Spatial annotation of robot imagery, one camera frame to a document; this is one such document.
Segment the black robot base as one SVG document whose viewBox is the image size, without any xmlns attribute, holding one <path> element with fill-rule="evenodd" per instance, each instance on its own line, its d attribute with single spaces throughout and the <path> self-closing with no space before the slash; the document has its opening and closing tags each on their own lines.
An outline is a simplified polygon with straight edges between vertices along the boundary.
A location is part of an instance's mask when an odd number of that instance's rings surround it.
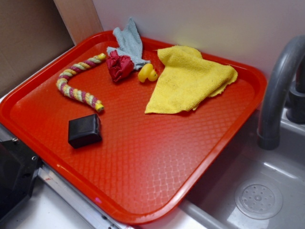
<svg viewBox="0 0 305 229">
<path fill-rule="evenodd" d="M 31 198 L 40 166 L 40 157 L 18 138 L 0 143 L 1 224 Z"/>
</svg>

